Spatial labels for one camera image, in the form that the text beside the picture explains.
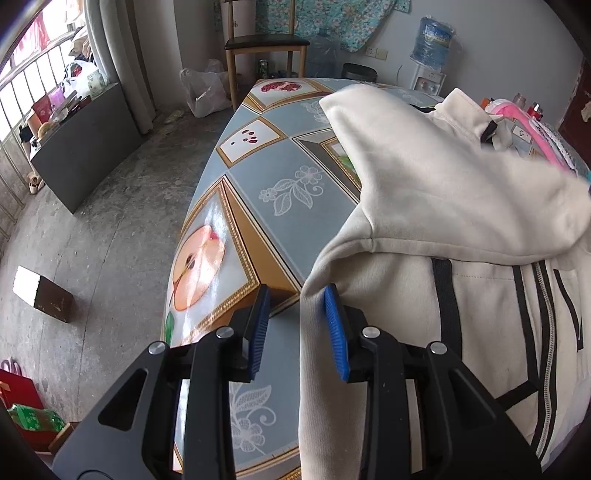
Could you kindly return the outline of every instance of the white plastic bag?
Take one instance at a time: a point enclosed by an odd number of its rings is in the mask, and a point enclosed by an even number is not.
[[[72,71],[76,68],[76,64],[82,68],[82,71],[75,77],[72,76]],[[77,91],[78,96],[84,98],[90,95],[90,87],[88,85],[88,77],[96,72],[99,68],[94,63],[89,63],[84,60],[74,60],[66,70],[66,78],[63,80],[64,96],[68,96],[72,91]]]
[[[179,76],[187,104],[197,118],[232,106],[222,83],[223,79],[227,82],[228,73],[219,60],[210,59],[205,72],[182,69]]]

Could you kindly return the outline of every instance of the pink cloth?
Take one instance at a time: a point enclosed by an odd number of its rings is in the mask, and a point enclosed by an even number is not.
[[[530,117],[516,104],[509,102],[508,100],[492,102],[486,107],[486,111],[488,113],[492,113],[493,115],[502,115],[508,118],[514,118],[516,120],[519,120],[523,124],[527,132],[538,144],[546,159],[552,165],[555,165],[562,170],[568,170],[568,167],[565,166],[564,163],[560,161],[560,159],[558,159],[558,157],[556,157],[551,145],[549,145],[546,139],[540,134],[540,128],[536,125],[537,120]]]
[[[36,51],[42,51],[49,43],[49,35],[43,21],[43,12],[37,15],[36,19],[23,35],[21,41],[14,49],[14,63],[19,65],[29,58]]]

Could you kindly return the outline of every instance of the wall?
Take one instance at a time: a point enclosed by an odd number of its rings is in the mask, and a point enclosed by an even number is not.
[[[178,73],[183,67],[173,0],[135,0],[135,18],[145,68],[158,109],[185,104]]]
[[[408,87],[421,17],[431,15],[456,29],[457,43],[446,66],[443,93],[454,87],[480,102],[484,97],[539,102],[544,119],[555,124],[566,111],[582,53],[556,14],[543,0],[412,0],[411,14],[394,11],[368,46],[388,50],[386,61],[362,51],[342,51],[342,61],[372,67],[378,81]]]
[[[225,58],[223,36],[215,31],[212,1],[174,0],[174,17],[183,67],[202,72],[208,59]]]

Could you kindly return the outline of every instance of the wooden chair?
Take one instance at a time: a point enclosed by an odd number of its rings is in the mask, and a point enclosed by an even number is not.
[[[228,41],[225,45],[226,59],[228,61],[228,79],[230,82],[230,95],[232,97],[232,106],[234,111],[238,108],[238,88],[236,86],[236,60],[235,55],[242,53],[260,53],[266,51],[286,51],[287,52],[287,74],[291,74],[291,64],[293,62],[293,53],[300,52],[300,68],[298,77],[303,77],[306,73],[306,50],[310,42],[304,38],[294,35],[294,26],[296,22],[296,0],[291,0],[290,4],[290,24],[289,33],[272,33],[245,35],[243,37],[234,37],[234,8],[232,0],[227,0],[228,5]]]

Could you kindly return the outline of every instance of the black stripe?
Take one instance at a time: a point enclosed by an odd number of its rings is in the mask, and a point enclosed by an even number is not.
[[[538,391],[538,388],[529,380],[518,385],[513,390],[509,390],[507,393],[502,394],[497,398],[497,402],[501,407],[507,411],[512,406],[517,405],[520,401],[525,400],[530,395],[533,395]]]
[[[530,314],[527,311],[527,302],[525,300],[525,288],[523,286],[523,277],[521,276],[521,267],[513,267],[513,278],[515,279],[517,304],[519,305],[519,315],[521,316],[521,328],[523,330],[523,338],[525,340],[527,380],[535,388],[539,388],[540,378],[538,376],[538,359],[535,355],[534,331],[531,327]]]
[[[460,312],[457,308],[456,294],[453,291],[452,262],[440,258],[432,258],[433,278],[439,302],[441,318],[441,341],[462,358],[462,325]]]
[[[569,297],[569,293],[566,291],[564,287],[564,283],[562,282],[562,277],[560,276],[560,272],[554,269],[554,276],[556,277],[556,282],[558,283],[558,288],[560,289],[560,293],[562,294],[564,301],[566,302],[566,306],[569,308],[570,316],[573,319],[573,326],[574,326],[574,334],[576,335],[577,339],[577,351],[583,349],[583,325],[579,325],[579,317],[577,316],[577,311],[574,308],[573,301]]]
[[[551,415],[550,415],[550,426],[548,428],[548,436],[546,438],[546,445],[544,445],[544,449],[540,455],[540,459],[544,457],[548,446],[550,445],[550,440],[552,438],[552,434],[554,432],[554,424],[556,422],[556,403],[557,403],[557,395],[556,395],[556,363],[558,362],[557,359],[557,346],[558,346],[558,329],[556,328],[556,310],[554,308],[554,294],[552,293],[552,286],[550,284],[550,278],[548,277],[548,271],[546,270],[546,261],[541,261],[540,268],[542,270],[542,277],[544,277],[544,284],[546,287],[546,292],[548,293],[548,297],[550,299],[550,306],[552,308],[552,318],[554,322],[554,356],[552,367],[550,369],[550,404],[551,404]]]
[[[418,106],[418,105],[413,105],[412,103],[410,105],[415,107],[419,112],[422,112],[422,113],[431,113],[431,112],[435,111],[435,109],[432,106]]]
[[[544,429],[545,419],[545,404],[544,404],[544,374],[546,372],[546,365],[548,364],[548,349],[550,343],[550,318],[548,316],[548,309],[542,293],[542,286],[535,273],[535,264],[531,266],[534,274],[535,289],[538,294],[538,304],[540,305],[540,322],[542,326],[542,348],[540,352],[540,387],[538,390],[538,423],[535,426],[534,437],[531,441],[531,447],[536,451],[540,444],[542,437],[542,430]]]
[[[486,126],[486,129],[483,131],[482,135],[480,136],[480,143],[492,144],[492,134],[495,133],[497,127],[498,125],[496,124],[496,122],[491,120],[490,123]]]

